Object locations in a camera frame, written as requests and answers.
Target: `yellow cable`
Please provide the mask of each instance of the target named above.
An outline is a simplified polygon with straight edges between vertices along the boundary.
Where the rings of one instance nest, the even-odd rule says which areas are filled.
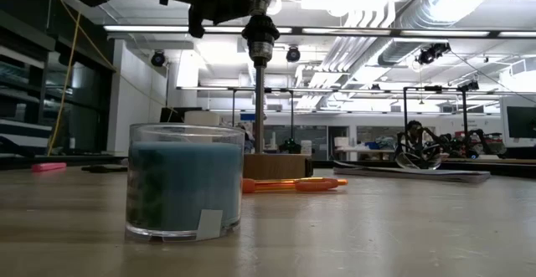
[[[67,13],[69,14],[70,18],[75,21],[75,16],[73,16],[73,14],[70,12],[69,8],[67,7],[67,5],[65,4],[64,0],[59,0],[59,2],[61,3],[61,5],[63,5],[63,7],[65,8],[65,11],[67,11]],[[125,76],[121,75],[121,72],[118,71],[116,69],[116,67],[106,58],[106,56],[104,56],[104,54],[99,50],[99,48],[95,45],[95,43],[93,43],[93,40],[90,38],[90,36],[84,31],[84,29],[79,26],[80,28],[80,31],[82,32],[82,34],[84,34],[85,38],[87,38],[87,40],[90,42],[91,46],[93,47],[93,49],[100,55],[100,57],[106,62],[106,64],[108,64],[110,66],[110,68],[117,74],[119,75],[122,79],[124,79],[129,85],[131,85],[134,89],[136,89],[138,92],[142,93],[142,95],[146,96],[147,98],[149,98],[149,100],[152,100],[156,103],[158,103],[159,105],[165,107],[165,108],[168,108],[169,110],[171,110],[172,112],[175,112],[177,113],[176,110],[174,110],[173,108],[169,107],[169,106],[166,106],[164,105],[162,102],[156,100],[156,99],[153,99],[150,95],[147,95],[145,92],[143,92],[142,90],[138,89],[130,80],[128,80]]]
[[[69,66],[67,68],[67,74],[65,75],[64,91],[61,94],[61,103],[59,104],[58,118],[56,118],[56,127],[54,128],[54,134],[52,135],[52,140],[50,141],[49,152],[47,152],[47,156],[50,156],[50,153],[52,152],[52,147],[54,146],[54,143],[56,142],[56,136],[58,135],[59,123],[61,122],[61,113],[64,110],[65,91],[67,90],[67,84],[69,83],[70,71],[73,68],[73,57],[75,56],[75,46],[76,46],[76,39],[78,38],[80,15],[81,15],[80,12],[78,12],[78,17],[76,18],[76,25],[75,25],[75,36],[73,37],[73,43],[70,47]]]

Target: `security camera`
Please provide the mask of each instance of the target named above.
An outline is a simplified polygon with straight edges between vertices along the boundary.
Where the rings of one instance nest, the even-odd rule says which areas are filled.
[[[289,63],[295,63],[300,60],[300,50],[297,46],[291,46],[286,53],[286,61]]]
[[[151,58],[151,64],[155,67],[162,67],[166,63],[166,55],[163,50],[155,50]]]

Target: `cable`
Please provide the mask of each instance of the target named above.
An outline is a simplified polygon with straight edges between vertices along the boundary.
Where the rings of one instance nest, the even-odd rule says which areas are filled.
[[[504,89],[509,90],[510,92],[514,93],[515,95],[517,95],[517,96],[519,96],[519,97],[521,97],[521,98],[523,98],[523,99],[525,99],[525,100],[528,100],[528,101],[530,101],[530,102],[532,102],[532,103],[534,103],[534,104],[536,105],[536,101],[534,101],[534,100],[532,100],[532,99],[530,99],[530,98],[528,98],[528,97],[526,97],[526,96],[523,96],[523,95],[519,94],[518,92],[515,92],[515,91],[513,91],[513,90],[510,90],[510,88],[508,88],[506,85],[501,84],[499,81],[494,80],[491,76],[489,76],[489,75],[487,75],[486,73],[482,72],[482,71],[479,70],[477,67],[473,66],[472,64],[469,64],[465,59],[463,59],[462,57],[460,57],[460,56],[459,56],[458,54],[456,54],[454,51],[451,50],[451,52],[452,52],[452,54],[454,54],[459,60],[461,60],[462,62],[464,62],[464,63],[465,63],[466,65],[468,65],[469,67],[473,68],[476,72],[478,72],[478,73],[484,75],[487,79],[489,79],[489,80],[491,80],[492,82],[494,82],[494,83],[496,83],[496,84],[502,86]]]
[[[67,68],[67,74],[65,75],[64,90],[61,93],[61,103],[59,104],[58,118],[56,118],[56,126],[54,127],[54,134],[52,135],[52,140],[50,140],[49,151],[47,152],[47,156],[50,156],[50,153],[52,152],[52,147],[54,146],[54,143],[56,142],[56,136],[58,135],[59,123],[61,122],[61,113],[64,110],[65,92],[67,90],[67,84],[69,83],[70,71],[73,69],[73,58],[75,56],[75,46],[76,46],[76,40],[78,38],[80,16],[81,16],[81,13],[78,12],[78,17],[76,18],[76,25],[75,25],[75,36],[73,37],[73,43],[70,47],[69,66]]]
[[[67,11],[67,13],[69,14],[70,18],[73,20],[73,22],[76,21],[75,19],[75,16],[73,16],[73,14],[71,13],[71,11],[69,10],[69,8],[67,7],[67,5],[65,4],[64,0],[59,0],[59,2],[61,3],[61,5],[63,5],[63,7],[65,8],[65,11]],[[101,52],[101,50],[95,45],[95,43],[93,42],[93,40],[90,38],[90,36],[84,31],[84,29],[81,27],[81,26],[78,26],[77,28],[80,29],[80,31],[82,32],[82,34],[84,34],[85,38],[87,38],[87,40],[90,42],[91,44],[91,47],[93,47],[93,49],[100,55],[100,57],[106,62],[106,64],[108,64],[110,66],[110,68],[117,74],[119,75],[123,80],[125,80],[129,85],[131,85],[135,90],[137,90],[138,92],[142,93],[142,95],[146,96],[147,98],[149,98],[150,100],[158,103],[159,105],[161,105],[162,107],[165,107],[165,108],[168,108],[169,110],[171,110],[172,112],[175,112],[177,113],[173,108],[171,107],[168,107],[166,105],[164,105],[163,103],[161,103],[160,101],[156,100],[156,99],[153,99],[151,96],[147,95],[145,92],[143,92],[142,90],[138,89],[130,80],[128,80],[125,76],[121,75],[121,72],[118,71],[116,69],[116,67],[106,58],[106,56],[104,56],[104,54]]]

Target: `ceiling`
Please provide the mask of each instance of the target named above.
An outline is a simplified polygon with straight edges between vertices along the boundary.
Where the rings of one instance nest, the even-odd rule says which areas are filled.
[[[71,5],[76,6],[82,13],[94,23],[98,24],[187,24],[188,5],[184,3],[170,1],[168,6],[161,6],[158,0],[110,0],[97,8],[88,8],[76,0],[66,0]],[[334,4],[335,8],[330,13],[325,9],[303,9],[304,0],[281,0],[281,10],[279,13],[271,15],[275,25],[281,26],[348,26],[348,14],[342,17],[333,16],[335,9],[340,8],[340,4]],[[377,5],[378,0],[348,0],[347,3],[353,6],[354,10],[376,10],[379,13],[383,5]],[[396,16],[398,18],[404,10],[410,6],[407,2],[412,0],[393,0]],[[456,0],[450,0],[453,4],[458,4]],[[483,0],[476,9],[468,13],[465,17],[456,21],[451,28],[511,28],[511,29],[534,29],[536,27],[536,0]],[[445,8],[444,10],[454,10],[457,8]],[[229,25],[246,25],[248,18],[240,18],[227,22]],[[234,81],[240,85],[251,85],[240,82],[241,74],[248,74],[248,63],[245,51],[245,41],[239,35],[207,35],[205,38],[195,39],[184,34],[136,34],[129,39],[137,42],[144,42],[142,52],[150,54],[152,49],[159,49],[161,42],[192,41],[198,52],[204,67],[199,72],[199,82],[202,85],[221,85]],[[367,46],[374,40],[353,41],[354,44],[363,44],[363,50],[358,59],[361,59],[369,51]],[[330,51],[333,52],[333,45],[336,43],[334,37],[321,36],[283,36],[274,48],[272,61],[266,69],[266,85],[273,78],[274,84],[281,84],[285,79],[285,84],[296,85],[296,70],[300,65],[318,65]],[[378,77],[368,83],[355,81],[355,85],[360,88],[367,88],[372,82],[379,83],[382,88],[401,89],[408,85],[434,84],[447,85],[452,82],[462,80],[462,76],[475,74],[475,69],[480,69],[486,76],[480,75],[478,81],[481,89],[493,90],[504,88],[497,85],[498,73],[503,69],[508,69],[511,63],[536,55],[536,40],[489,40],[489,39],[451,39],[449,41],[452,53],[446,54],[435,63],[425,66],[423,69],[415,67],[415,54],[407,54],[399,64],[399,68],[380,70]],[[291,64],[286,62],[286,51],[289,45],[297,45],[301,51],[299,63]],[[180,50],[167,49],[170,60],[175,60],[180,56]],[[302,81],[300,86],[307,86],[314,71],[304,75],[309,77],[307,81]],[[346,79],[342,86],[348,85]]]

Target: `drill press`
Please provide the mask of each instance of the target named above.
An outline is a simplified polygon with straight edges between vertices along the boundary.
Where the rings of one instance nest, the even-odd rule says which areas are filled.
[[[264,95],[265,69],[271,60],[274,42],[279,38],[279,31],[266,15],[269,0],[251,0],[250,21],[242,31],[242,37],[248,42],[250,59],[255,67],[255,153],[264,150]]]

